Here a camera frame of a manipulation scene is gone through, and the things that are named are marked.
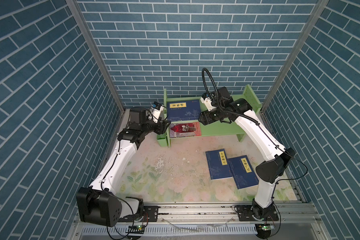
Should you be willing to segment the red pink illustrated book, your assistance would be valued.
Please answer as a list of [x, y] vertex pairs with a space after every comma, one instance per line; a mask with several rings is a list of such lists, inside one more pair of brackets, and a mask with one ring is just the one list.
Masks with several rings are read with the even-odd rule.
[[199, 137], [202, 135], [199, 122], [171, 124], [170, 138]]

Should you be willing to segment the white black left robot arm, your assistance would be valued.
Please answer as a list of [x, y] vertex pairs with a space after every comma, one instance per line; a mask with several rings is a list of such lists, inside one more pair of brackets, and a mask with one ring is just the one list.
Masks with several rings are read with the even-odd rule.
[[80, 220], [106, 227], [114, 227], [119, 220], [134, 222], [143, 217], [142, 199], [117, 196], [122, 175], [150, 133], [162, 135], [171, 122], [162, 118], [165, 107], [154, 102], [149, 109], [132, 108], [126, 127], [118, 134], [110, 158], [99, 175], [88, 187], [81, 187], [77, 194]]

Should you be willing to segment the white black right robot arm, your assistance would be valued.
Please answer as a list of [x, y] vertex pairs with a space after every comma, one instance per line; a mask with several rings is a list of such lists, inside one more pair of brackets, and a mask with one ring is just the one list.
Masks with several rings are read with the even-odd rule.
[[264, 220], [274, 211], [274, 192], [289, 161], [295, 155], [293, 149], [285, 148], [260, 122], [252, 106], [244, 99], [228, 100], [222, 106], [211, 98], [201, 98], [206, 110], [199, 116], [204, 126], [229, 119], [241, 127], [255, 143], [264, 161], [255, 168], [259, 177], [258, 190], [252, 203], [252, 215], [256, 220]]

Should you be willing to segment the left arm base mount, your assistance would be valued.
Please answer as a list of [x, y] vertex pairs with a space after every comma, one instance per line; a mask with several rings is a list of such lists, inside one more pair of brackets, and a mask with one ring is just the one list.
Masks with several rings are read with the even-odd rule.
[[135, 222], [148, 222], [155, 223], [158, 221], [159, 206], [144, 206], [143, 209], [139, 209], [134, 215], [126, 215], [119, 218], [118, 222], [131, 223]]

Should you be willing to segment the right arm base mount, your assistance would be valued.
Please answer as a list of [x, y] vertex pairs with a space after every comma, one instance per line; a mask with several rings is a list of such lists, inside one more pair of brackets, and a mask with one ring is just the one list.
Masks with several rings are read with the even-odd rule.
[[236, 205], [234, 206], [234, 211], [238, 215], [240, 222], [265, 222], [268, 220], [278, 221], [280, 219], [274, 204], [265, 209], [252, 205]]

